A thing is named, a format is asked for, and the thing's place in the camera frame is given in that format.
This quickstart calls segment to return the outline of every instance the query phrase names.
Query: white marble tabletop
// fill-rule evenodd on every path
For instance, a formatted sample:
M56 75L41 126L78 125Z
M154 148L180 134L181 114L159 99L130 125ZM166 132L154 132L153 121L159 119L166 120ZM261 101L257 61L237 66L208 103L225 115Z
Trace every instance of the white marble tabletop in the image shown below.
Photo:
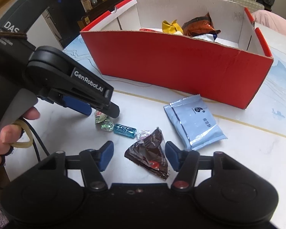
M279 204L272 223L280 229L286 229L286 37L258 26L271 47L274 64L246 110L204 98L228 139L208 145L199 152L201 155L213 155L214 151L223 151L269 181L279 193ZM115 88L112 101L121 110L121 115L115 122L138 130L153 131L159 127L165 141L172 141L180 149L184 148L163 106L189 94L102 76L81 36L64 52ZM86 117L69 108L45 101L39 101L36 107L41 118L32 121L32 125L50 153L62 150L67 155L75 155L88 148L98 149L111 140L114 142L114 156L102 173L108 185L163 182L124 157L126 149L135 142L134 139L103 131L95 126L93 116ZM7 157L5 168L9 178L13 180L36 163L33 148L15 149ZM176 174L170 168L170 177L166 181L169 185ZM199 171L196 185L210 175L210 171ZM83 185L80 171L69 171L68 176Z

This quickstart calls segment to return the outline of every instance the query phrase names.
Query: blue gripper pad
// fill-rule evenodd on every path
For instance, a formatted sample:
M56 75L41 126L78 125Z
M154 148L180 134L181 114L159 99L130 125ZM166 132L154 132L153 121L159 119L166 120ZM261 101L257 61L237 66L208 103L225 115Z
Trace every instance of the blue gripper pad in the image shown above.
M99 171L104 171L114 152L114 145L112 141L107 141L99 150L92 152L92 157L98 166Z
M82 102L67 95L64 95L63 101L65 102L66 107L71 108L83 115L89 116L92 113L92 108L88 103Z
M165 144L165 156L170 162L174 171L179 171L188 156L188 151L182 151L171 141L167 141Z

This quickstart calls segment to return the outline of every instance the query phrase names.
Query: light blue snack package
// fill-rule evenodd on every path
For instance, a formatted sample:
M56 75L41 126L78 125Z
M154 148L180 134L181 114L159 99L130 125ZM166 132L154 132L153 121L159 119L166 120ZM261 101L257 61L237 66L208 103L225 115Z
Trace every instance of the light blue snack package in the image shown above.
M164 110L188 151L227 139L200 95L172 102Z

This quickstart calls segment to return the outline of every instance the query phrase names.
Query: red box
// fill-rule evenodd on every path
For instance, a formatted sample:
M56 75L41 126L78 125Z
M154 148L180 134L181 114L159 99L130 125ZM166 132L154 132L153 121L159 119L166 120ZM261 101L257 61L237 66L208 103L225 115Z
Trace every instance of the red box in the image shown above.
M210 13L215 43L162 31ZM176 89L245 109L273 58L247 8L226 0L124 0L81 31L101 73Z

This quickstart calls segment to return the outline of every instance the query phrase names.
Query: brown cord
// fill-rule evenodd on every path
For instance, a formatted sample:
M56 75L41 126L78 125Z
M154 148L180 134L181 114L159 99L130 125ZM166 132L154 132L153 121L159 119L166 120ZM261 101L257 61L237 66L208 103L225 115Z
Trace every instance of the brown cord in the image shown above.
M2 38L2 37L14 38L14 39L24 39L24 40L28 39L26 33L12 33L12 32L0 31L0 38Z

